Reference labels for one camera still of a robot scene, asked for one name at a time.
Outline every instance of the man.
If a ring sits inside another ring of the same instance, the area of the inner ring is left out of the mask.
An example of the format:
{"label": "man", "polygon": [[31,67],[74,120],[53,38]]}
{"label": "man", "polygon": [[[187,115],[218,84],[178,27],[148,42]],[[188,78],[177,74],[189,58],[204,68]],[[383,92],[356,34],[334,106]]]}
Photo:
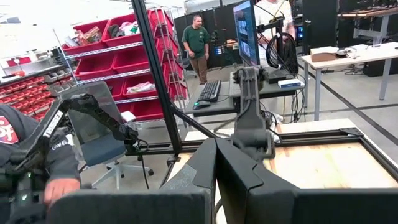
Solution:
{"label": "man", "polygon": [[[292,17],[292,9],[290,7],[290,3],[285,0],[261,0],[254,6],[254,14],[256,16],[256,25],[267,25],[269,21],[273,20],[275,17],[284,16],[284,26],[282,28],[282,32],[286,32],[290,34],[293,38],[295,38],[295,28],[293,26],[293,17]],[[266,38],[266,41],[263,39],[259,40],[259,56],[260,56],[260,64],[265,67],[269,67],[267,63],[266,56],[266,48],[267,42],[271,40],[271,38],[275,35],[276,30],[267,29],[262,34]],[[266,99],[267,110],[276,111],[278,98]],[[282,122],[283,117],[278,114],[275,114],[278,122]]]}
{"label": "man", "polygon": [[[11,168],[11,152],[18,149],[20,142],[28,139],[38,125],[33,118],[0,104],[0,167]],[[45,161],[45,170],[50,178],[44,190],[44,202],[48,206],[62,195],[80,188],[78,161],[68,139],[60,134],[50,147]],[[8,197],[7,192],[0,192],[0,224],[5,223],[10,216]]]}
{"label": "man", "polygon": [[192,68],[199,75],[200,84],[203,85],[207,82],[210,36],[201,24],[201,17],[194,16],[192,25],[184,30],[182,42],[189,53]]}

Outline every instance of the black equipment rack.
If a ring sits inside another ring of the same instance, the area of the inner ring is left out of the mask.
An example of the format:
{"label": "black equipment rack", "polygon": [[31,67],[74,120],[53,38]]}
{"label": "black equipment rack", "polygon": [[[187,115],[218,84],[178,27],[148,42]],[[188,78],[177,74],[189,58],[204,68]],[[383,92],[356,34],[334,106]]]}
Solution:
{"label": "black equipment rack", "polygon": [[[184,120],[187,124],[202,132],[209,138],[217,138],[217,135],[203,127],[191,117],[187,116],[180,109],[178,109],[170,100],[165,86],[162,69],[159,59],[157,57],[155,42],[150,31],[149,20],[147,18],[147,11],[144,0],[131,0],[136,20],[139,24],[144,48],[149,59],[150,69],[154,77],[155,86],[159,95],[164,120],[167,131],[169,133],[170,142],[149,144],[148,151],[137,151],[126,154],[127,156],[144,156],[156,154],[173,154],[168,159],[167,173],[162,181],[162,185],[166,183],[176,162],[180,160],[178,155],[180,153],[194,153],[204,142],[199,141],[182,141],[178,133],[178,127],[175,122],[174,115]],[[281,143],[275,144],[278,147],[292,147],[292,146],[310,146],[322,144],[343,144],[343,143],[360,143],[362,146],[385,168],[388,173],[398,181],[398,168],[386,155],[371,143],[364,134],[356,128],[339,129],[332,131],[314,131],[292,134],[280,134]]]}

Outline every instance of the white wall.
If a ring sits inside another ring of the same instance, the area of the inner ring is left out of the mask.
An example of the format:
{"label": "white wall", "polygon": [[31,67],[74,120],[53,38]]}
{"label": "white wall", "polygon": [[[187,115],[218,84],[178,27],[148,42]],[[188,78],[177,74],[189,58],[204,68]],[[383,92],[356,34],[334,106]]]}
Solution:
{"label": "white wall", "polygon": [[[149,1],[167,7],[183,6],[183,0]],[[20,55],[26,50],[47,50],[57,46],[53,29],[63,42],[76,24],[132,12],[129,2],[110,0],[0,0],[1,4],[9,4],[6,13],[19,17],[21,24],[0,24],[0,58]],[[183,14],[181,10],[174,9],[174,12]]]}

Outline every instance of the metal shelving rack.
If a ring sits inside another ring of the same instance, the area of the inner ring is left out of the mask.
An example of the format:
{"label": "metal shelving rack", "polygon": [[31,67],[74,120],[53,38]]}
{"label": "metal shelving rack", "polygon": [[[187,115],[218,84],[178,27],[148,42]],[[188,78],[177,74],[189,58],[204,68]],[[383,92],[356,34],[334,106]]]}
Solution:
{"label": "metal shelving rack", "polygon": [[[154,10],[156,12],[156,17],[157,17],[157,21],[158,21],[157,29],[160,30],[163,45],[172,47],[174,42],[178,43],[177,41],[172,39],[176,35],[173,34],[173,37],[171,37],[169,35],[170,33],[169,33],[169,28],[167,27],[167,25],[160,23],[160,21],[161,21],[160,19],[162,19],[162,21],[167,21],[167,19],[166,19],[167,16],[166,16],[165,10],[169,10],[169,12],[170,12],[170,9],[168,9],[166,7],[152,7],[152,8],[148,8],[148,9]],[[57,36],[57,40],[58,40],[58,43],[60,44],[61,49],[62,49],[62,44],[59,41],[58,36]],[[74,54],[74,55],[67,55],[67,54],[65,54],[64,51],[62,51],[62,54],[63,54],[63,56],[65,58],[65,61],[68,64],[68,66],[71,68],[70,62],[68,61],[70,59],[84,57],[84,56],[89,56],[89,55],[95,55],[95,54],[101,54],[101,53],[105,53],[105,52],[112,52],[112,51],[121,50],[121,49],[128,49],[128,48],[138,47],[138,46],[142,46],[143,44],[144,44],[143,42],[136,42],[136,43],[120,45],[120,46],[116,46],[116,47],[108,47],[108,48],[105,48],[105,49],[93,50],[93,51],[89,51],[89,52],[83,52],[83,53]],[[165,49],[164,50],[164,54],[167,57],[167,63],[169,64],[170,69],[171,69],[171,74],[170,74],[171,79],[170,79],[169,82],[170,82],[170,86],[174,85],[175,91],[177,92],[175,98],[171,99],[171,100],[174,101],[174,102],[177,102],[178,105],[179,105],[179,108],[184,111],[186,105],[185,105],[185,100],[183,99],[183,91],[186,90],[187,92],[189,92],[188,91],[188,85],[185,83],[185,85],[183,86],[183,84],[182,84],[183,80],[179,77],[177,66],[176,66],[176,63],[178,63],[178,61],[177,61],[178,59],[175,58],[174,54],[169,54],[169,50],[170,49]],[[85,84],[85,83],[110,80],[110,79],[114,79],[114,78],[131,77],[131,76],[134,76],[134,75],[142,75],[142,74],[145,74],[145,73],[151,73],[151,70],[150,69],[138,70],[138,71],[133,71],[133,72],[120,73],[120,74],[117,74],[117,75],[110,75],[110,76],[106,76],[106,77],[93,78],[93,79],[90,79],[90,80],[82,80],[82,81],[79,81],[79,80],[76,79],[76,76],[75,76],[74,72],[72,73],[72,75],[73,75],[73,78],[76,80],[77,84],[78,85],[82,85],[82,84]],[[138,102],[138,101],[147,101],[147,100],[156,100],[156,99],[159,99],[159,97],[158,96],[150,96],[150,97],[134,98],[134,99],[128,99],[128,100],[119,100],[119,101],[115,101],[115,103],[116,104],[133,103],[133,102]],[[159,121],[164,121],[164,119],[155,119],[155,120],[148,120],[148,121],[137,121],[134,124],[144,124],[144,123],[159,122]]]}

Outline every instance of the green shirt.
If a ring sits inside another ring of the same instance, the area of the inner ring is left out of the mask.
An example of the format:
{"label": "green shirt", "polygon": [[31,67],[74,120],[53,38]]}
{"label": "green shirt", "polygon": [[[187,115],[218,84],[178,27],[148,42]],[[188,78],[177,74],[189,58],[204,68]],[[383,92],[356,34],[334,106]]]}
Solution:
{"label": "green shirt", "polygon": [[201,58],[205,55],[205,44],[210,41],[210,35],[207,30],[203,27],[194,29],[192,26],[185,28],[182,35],[182,42],[188,43],[191,51],[195,53],[195,58]]}

